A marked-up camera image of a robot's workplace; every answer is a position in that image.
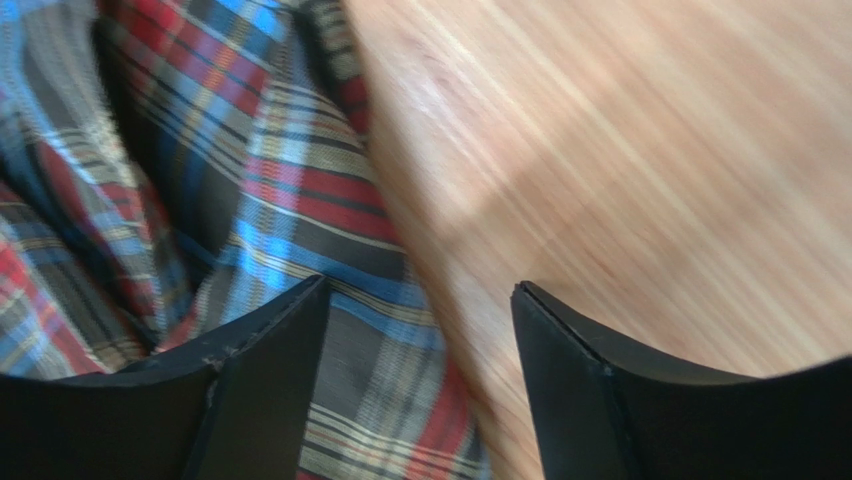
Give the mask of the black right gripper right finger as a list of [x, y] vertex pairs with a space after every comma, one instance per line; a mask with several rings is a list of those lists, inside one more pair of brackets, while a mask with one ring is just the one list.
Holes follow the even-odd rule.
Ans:
[[699, 365], [519, 283], [512, 321], [548, 479], [847, 479], [851, 361], [772, 378]]

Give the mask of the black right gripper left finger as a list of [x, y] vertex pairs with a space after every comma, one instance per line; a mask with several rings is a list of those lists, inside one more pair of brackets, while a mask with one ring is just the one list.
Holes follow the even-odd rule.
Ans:
[[295, 478], [329, 307], [312, 276], [113, 374], [3, 376], [2, 477]]

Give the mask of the brown blue red plaid shirt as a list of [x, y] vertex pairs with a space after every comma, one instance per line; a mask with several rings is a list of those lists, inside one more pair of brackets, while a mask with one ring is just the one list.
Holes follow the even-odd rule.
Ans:
[[1, 5], [1, 370], [115, 373], [328, 279], [300, 479], [487, 479], [337, 1]]

